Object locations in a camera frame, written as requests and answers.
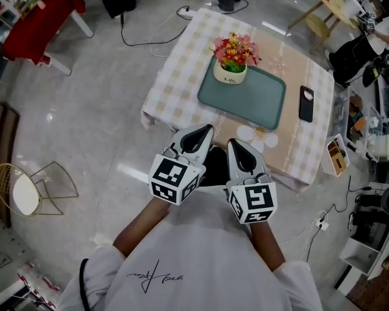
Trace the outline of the person's black trousers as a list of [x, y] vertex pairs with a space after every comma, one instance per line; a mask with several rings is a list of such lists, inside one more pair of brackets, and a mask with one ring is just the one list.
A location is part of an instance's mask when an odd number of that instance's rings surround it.
[[200, 187], [225, 185], [230, 180], [227, 153], [224, 149], [217, 146], [210, 149], [204, 166], [206, 172], [199, 184]]

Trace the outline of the clear storage bin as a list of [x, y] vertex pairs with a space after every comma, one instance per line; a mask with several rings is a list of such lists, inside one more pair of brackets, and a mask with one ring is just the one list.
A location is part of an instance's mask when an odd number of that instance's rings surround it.
[[333, 95], [328, 136], [340, 134], [344, 146], [362, 158], [378, 162], [375, 145], [383, 135], [383, 119], [374, 105], [351, 87]]

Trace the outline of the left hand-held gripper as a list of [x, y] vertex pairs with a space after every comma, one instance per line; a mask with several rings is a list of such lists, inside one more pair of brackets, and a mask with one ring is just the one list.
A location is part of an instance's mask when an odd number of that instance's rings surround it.
[[206, 172], [204, 161], [213, 139], [211, 124], [198, 124], [177, 131], [171, 146], [155, 156], [148, 174], [151, 195], [181, 205]]

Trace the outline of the red stool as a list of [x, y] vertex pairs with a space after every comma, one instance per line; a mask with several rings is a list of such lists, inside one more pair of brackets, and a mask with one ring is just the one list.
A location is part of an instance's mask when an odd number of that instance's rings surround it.
[[10, 30], [2, 45], [3, 58], [30, 60], [35, 65], [53, 66], [70, 75], [70, 68], [47, 52], [47, 46], [68, 18], [72, 18], [87, 37], [93, 37], [92, 30], [81, 17], [85, 11], [83, 0], [39, 0]]

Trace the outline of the person's left forearm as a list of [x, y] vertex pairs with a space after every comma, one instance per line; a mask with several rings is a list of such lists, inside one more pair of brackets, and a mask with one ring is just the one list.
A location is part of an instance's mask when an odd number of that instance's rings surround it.
[[143, 210], [119, 233], [113, 246], [128, 257], [138, 244], [169, 213], [171, 204], [159, 198], [152, 198]]

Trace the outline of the white organiser box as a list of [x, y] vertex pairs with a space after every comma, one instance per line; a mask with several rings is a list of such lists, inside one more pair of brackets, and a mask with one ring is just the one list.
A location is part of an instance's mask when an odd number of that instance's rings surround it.
[[328, 137], [320, 164], [324, 173], [339, 177], [349, 166], [349, 156], [340, 134]]

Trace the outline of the green tray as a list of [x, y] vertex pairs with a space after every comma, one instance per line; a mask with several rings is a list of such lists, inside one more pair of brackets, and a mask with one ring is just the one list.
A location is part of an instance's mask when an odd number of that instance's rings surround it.
[[206, 69], [197, 97], [200, 103], [238, 118], [275, 130], [281, 118], [286, 93], [284, 81], [260, 68], [251, 67], [241, 84], [218, 81], [212, 57]]

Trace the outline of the grey panel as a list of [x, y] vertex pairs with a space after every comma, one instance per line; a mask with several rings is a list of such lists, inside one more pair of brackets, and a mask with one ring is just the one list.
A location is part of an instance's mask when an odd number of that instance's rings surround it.
[[26, 257], [29, 249], [11, 228], [0, 228], [0, 269]]

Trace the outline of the black smartphone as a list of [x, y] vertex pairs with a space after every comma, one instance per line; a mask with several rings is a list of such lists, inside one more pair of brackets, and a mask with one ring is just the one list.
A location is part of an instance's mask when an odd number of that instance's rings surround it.
[[306, 86], [300, 87], [300, 105], [298, 117], [305, 122], [311, 123], [313, 120], [314, 91]]

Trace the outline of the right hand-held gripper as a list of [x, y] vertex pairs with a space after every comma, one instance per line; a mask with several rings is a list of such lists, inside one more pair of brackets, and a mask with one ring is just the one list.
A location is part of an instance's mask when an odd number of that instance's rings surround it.
[[[277, 211], [276, 184], [266, 174], [262, 153], [239, 139], [228, 141], [230, 179], [226, 184], [228, 203], [240, 224], [268, 221]], [[254, 178], [238, 179], [243, 174], [258, 174]]]

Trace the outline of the round wooden table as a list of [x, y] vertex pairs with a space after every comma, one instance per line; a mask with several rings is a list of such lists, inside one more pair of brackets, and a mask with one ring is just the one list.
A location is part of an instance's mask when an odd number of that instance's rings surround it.
[[[346, 16], [343, 13], [342, 8], [344, 5], [344, 0], [319, 0], [317, 4], [304, 12], [287, 27], [287, 34], [289, 34], [290, 30], [298, 23], [305, 21], [307, 26], [320, 37], [319, 44], [316, 44], [313, 48], [313, 51], [318, 50], [339, 23], [343, 23], [351, 29], [359, 28], [359, 22], [355, 16]], [[322, 6], [326, 7], [329, 11], [329, 14], [325, 19], [321, 19], [314, 14], [314, 12]]]

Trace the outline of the person's right forearm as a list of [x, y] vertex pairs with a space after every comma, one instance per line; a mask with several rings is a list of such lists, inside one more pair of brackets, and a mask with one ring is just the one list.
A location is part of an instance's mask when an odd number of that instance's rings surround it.
[[271, 271], [285, 263], [285, 257], [267, 222], [258, 222], [250, 226], [252, 244]]

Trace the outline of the potted red pink flowers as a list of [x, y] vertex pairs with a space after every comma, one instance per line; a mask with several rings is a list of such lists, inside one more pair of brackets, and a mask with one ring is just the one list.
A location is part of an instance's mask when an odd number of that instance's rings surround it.
[[216, 59], [214, 77], [225, 84], [241, 84], [249, 67], [261, 61], [258, 46], [248, 34], [230, 32], [227, 38], [217, 37], [211, 49]]

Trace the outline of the white open cabinet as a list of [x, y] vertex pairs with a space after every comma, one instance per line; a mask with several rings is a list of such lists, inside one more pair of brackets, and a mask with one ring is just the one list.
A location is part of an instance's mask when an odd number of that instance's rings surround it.
[[364, 275], [369, 276], [378, 256], [379, 252], [376, 249], [349, 237], [339, 258]]

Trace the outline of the person's white shirt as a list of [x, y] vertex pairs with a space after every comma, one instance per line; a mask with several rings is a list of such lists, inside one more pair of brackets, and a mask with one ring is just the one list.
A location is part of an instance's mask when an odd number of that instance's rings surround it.
[[323, 311], [309, 265], [271, 271], [222, 191], [201, 187], [125, 257], [98, 247], [57, 311]]

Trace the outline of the table with checked tablecloth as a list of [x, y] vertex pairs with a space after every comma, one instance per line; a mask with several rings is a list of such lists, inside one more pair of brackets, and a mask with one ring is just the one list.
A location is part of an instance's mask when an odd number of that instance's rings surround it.
[[[279, 125], [268, 130], [258, 124], [201, 104], [197, 94], [212, 58], [215, 38], [230, 32], [248, 34], [259, 48], [259, 67], [282, 79], [286, 94]], [[145, 126], [164, 122], [176, 129], [212, 124], [214, 141], [225, 146], [238, 138], [263, 153], [274, 179], [295, 192], [315, 180], [324, 150], [335, 82], [300, 51], [247, 23], [201, 8], [167, 58], [141, 108]], [[298, 117], [300, 87], [314, 91], [313, 120]]]

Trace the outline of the brown wooden boards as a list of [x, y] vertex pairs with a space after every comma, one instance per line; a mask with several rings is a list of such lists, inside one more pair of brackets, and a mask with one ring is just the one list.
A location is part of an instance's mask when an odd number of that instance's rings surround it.
[[[12, 161], [14, 142], [19, 124], [19, 113], [6, 102], [0, 102], [0, 164]], [[8, 206], [10, 196], [0, 194], [0, 221], [6, 226], [11, 226], [11, 214]]]

